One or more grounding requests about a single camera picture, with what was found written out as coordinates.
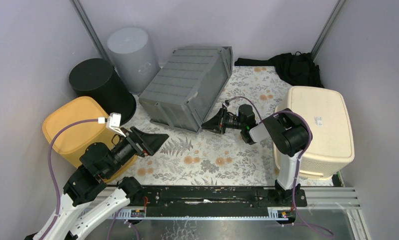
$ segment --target white wall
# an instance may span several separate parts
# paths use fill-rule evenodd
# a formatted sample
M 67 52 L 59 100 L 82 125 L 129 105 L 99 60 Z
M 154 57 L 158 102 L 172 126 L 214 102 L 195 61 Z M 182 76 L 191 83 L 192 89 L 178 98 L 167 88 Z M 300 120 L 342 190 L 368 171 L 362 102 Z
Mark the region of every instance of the white wall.
M 374 240 L 399 239 L 399 0 L 349 1 L 316 62 L 351 120 L 357 190 Z
M 0 1 L 0 240 L 37 232 L 54 210 L 42 123 L 75 97 L 70 70 L 97 56 L 69 0 Z M 75 168 L 52 161 L 62 189 Z
M 96 33 L 125 27 L 150 35 L 158 62 L 189 45 L 233 46 L 238 57 L 311 52 L 337 0 L 82 0 Z

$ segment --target floral pattern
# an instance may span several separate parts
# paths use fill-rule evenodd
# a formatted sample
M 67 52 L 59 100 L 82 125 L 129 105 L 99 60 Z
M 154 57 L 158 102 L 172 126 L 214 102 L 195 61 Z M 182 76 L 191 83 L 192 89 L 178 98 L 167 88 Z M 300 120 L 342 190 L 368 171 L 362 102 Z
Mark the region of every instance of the floral pattern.
M 291 86 L 282 81 L 273 67 L 235 66 L 209 118 L 222 102 L 235 96 L 248 97 L 262 117 L 272 114 Z M 237 108 L 243 99 L 231 102 Z M 168 140 L 154 156 L 139 157 L 113 183 L 135 176 L 144 185 L 235 185 L 273 186 L 278 168 L 273 157 L 272 140 L 245 144 L 240 131 L 228 129 L 224 135 L 201 131 L 199 134 L 174 130 L 150 123 L 150 118 L 137 103 L 136 114 L 124 125 L 135 126 L 146 133 L 166 133 Z M 306 186 L 332 186 L 332 180 L 300 179 Z

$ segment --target black bag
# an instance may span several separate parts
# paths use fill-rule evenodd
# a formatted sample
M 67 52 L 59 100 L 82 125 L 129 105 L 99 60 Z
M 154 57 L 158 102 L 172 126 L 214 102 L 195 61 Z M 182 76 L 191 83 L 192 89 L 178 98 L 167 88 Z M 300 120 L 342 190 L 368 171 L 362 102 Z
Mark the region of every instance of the black bag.
M 235 66 L 274 66 L 280 79 L 292 86 L 323 88 L 319 65 L 315 65 L 311 53 L 283 53 L 269 60 L 238 58 Z

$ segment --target black metal plate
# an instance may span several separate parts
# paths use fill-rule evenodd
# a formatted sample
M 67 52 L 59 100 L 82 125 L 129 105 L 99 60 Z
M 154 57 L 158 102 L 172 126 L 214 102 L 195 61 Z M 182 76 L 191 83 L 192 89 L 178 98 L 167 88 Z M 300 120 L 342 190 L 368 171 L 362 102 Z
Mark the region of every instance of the black metal plate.
M 267 207 L 292 206 L 290 200 L 278 203 L 276 190 L 262 186 L 147 185 L 143 194 L 148 197 L 146 217 L 267 217 Z M 302 189 L 295 202 L 307 206 Z

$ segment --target gray plastic crate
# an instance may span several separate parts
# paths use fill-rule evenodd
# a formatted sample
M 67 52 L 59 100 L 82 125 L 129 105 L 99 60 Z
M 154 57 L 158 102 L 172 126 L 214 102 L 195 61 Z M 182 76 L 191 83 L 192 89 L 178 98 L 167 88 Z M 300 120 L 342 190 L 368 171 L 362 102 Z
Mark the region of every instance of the gray plastic crate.
M 179 48 L 139 96 L 151 122 L 198 133 L 232 75 L 232 47 Z

